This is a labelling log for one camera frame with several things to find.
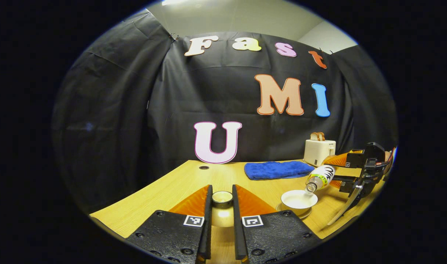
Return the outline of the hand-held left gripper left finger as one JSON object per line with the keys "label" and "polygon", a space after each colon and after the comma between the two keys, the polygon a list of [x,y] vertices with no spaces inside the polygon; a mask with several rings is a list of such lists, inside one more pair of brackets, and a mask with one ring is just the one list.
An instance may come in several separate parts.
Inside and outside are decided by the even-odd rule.
{"label": "hand-held left gripper left finger", "polygon": [[127,241],[166,262],[205,264],[211,257],[210,184],[170,210],[153,212]]}

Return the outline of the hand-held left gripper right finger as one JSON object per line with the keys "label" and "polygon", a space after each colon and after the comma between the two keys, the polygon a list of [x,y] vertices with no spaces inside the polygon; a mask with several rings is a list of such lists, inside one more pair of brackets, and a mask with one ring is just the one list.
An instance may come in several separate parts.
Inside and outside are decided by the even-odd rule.
{"label": "hand-held left gripper right finger", "polygon": [[277,211],[237,184],[232,195],[235,256],[242,263],[281,263],[321,244],[292,210]]}

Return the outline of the clear water bottle white label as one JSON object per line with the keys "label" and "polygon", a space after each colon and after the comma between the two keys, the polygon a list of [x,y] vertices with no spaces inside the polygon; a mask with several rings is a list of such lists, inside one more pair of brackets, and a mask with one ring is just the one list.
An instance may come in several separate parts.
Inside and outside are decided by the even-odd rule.
{"label": "clear water bottle white label", "polygon": [[321,190],[332,181],[335,175],[335,168],[330,165],[322,165],[314,169],[307,178],[304,191],[308,194]]}

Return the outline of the white teacup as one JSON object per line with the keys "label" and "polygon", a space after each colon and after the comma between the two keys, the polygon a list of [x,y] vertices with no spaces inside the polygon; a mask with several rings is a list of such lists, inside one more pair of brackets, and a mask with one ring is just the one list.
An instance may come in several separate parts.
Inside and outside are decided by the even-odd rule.
{"label": "white teacup", "polygon": [[305,190],[291,190],[281,195],[281,204],[284,208],[304,210],[316,205],[318,197],[314,193]]}

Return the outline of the white toaster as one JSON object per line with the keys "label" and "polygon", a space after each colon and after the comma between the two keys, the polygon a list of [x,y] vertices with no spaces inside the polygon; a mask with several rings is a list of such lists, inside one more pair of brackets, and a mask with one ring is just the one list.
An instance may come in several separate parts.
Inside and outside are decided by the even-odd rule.
{"label": "white toaster", "polygon": [[322,165],[326,157],[335,155],[336,141],[306,140],[304,146],[304,162],[315,167]]}

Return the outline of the blue towel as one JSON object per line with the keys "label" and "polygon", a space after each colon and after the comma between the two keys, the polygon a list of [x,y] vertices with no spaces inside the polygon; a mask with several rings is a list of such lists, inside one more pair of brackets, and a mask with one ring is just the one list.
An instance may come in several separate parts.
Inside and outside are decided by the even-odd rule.
{"label": "blue towel", "polygon": [[292,179],[309,175],[315,167],[301,161],[247,163],[244,171],[251,180]]}

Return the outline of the black backdrop cloth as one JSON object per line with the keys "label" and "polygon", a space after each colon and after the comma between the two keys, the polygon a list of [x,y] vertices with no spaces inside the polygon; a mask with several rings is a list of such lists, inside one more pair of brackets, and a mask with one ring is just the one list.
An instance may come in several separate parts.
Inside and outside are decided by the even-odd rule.
{"label": "black backdrop cloth", "polygon": [[233,162],[301,159],[312,132],[336,153],[398,145],[395,103],[359,45],[324,49],[255,32],[173,39],[148,10],[69,69],[53,109],[61,174],[87,214],[188,160],[196,142]]}

